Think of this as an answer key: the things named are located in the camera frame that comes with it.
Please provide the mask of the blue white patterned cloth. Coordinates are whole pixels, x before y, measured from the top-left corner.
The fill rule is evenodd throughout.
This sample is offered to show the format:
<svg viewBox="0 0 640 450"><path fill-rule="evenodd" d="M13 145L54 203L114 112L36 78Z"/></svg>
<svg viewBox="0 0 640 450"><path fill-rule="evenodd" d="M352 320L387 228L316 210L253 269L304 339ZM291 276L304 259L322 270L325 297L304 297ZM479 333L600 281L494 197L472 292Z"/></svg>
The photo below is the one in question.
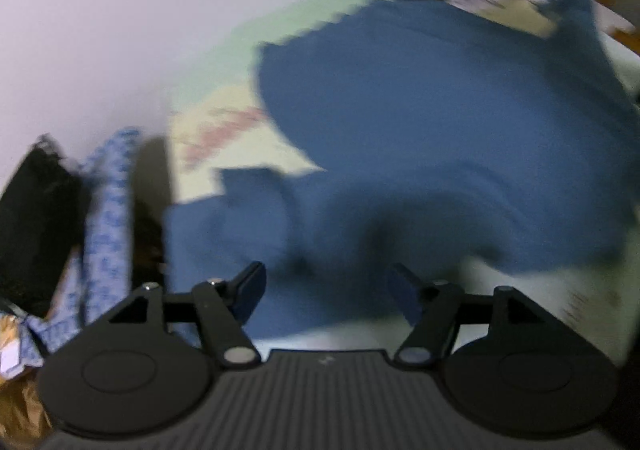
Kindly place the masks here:
<svg viewBox="0 0 640 450"><path fill-rule="evenodd" d="M120 129L80 162L79 174L90 191L85 249L70 259L50 319L29 317L20 324L23 366L43 365L30 332L39 335L49 352L56 352L130 293L134 246L131 178L140 144L138 128Z"/></svg>

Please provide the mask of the blue knit sweater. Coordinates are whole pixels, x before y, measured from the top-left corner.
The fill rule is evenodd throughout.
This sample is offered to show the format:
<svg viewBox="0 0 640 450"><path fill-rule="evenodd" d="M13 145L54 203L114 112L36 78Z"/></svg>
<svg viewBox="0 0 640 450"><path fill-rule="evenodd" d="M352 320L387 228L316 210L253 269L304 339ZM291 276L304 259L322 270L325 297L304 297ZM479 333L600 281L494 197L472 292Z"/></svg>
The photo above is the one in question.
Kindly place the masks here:
<svg viewBox="0 0 640 450"><path fill-rule="evenodd" d="M165 219L169 287L269 273L257 337L387 317L383 272L468 258L513 275L623 252L639 198L639 115L592 0L522 32L437 0L371 0L259 48L253 81L314 170L220 170Z"/></svg>

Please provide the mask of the golden crinkled wrapper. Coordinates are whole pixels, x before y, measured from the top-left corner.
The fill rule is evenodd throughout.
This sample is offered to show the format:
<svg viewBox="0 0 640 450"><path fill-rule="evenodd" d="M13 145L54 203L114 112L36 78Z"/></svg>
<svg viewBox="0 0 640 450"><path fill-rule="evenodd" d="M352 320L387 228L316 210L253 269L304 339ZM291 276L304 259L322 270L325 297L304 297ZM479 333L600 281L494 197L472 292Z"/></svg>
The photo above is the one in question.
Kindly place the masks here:
<svg viewBox="0 0 640 450"><path fill-rule="evenodd" d="M52 425L36 392L36 370L21 363L17 320L1 314L1 448L35 449Z"/></svg>

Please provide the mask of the black bag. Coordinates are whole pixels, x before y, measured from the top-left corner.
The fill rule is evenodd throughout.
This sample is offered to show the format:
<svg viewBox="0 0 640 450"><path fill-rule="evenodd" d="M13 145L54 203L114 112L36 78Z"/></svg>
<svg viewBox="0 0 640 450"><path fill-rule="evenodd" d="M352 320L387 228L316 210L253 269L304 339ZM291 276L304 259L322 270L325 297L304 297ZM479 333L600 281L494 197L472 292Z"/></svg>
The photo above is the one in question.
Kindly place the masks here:
<svg viewBox="0 0 640 450"><path fill-rule="evenodd" d="M84 238L88 194L50 136L41 136L1 195L1 306L47 317Z"/></svg>

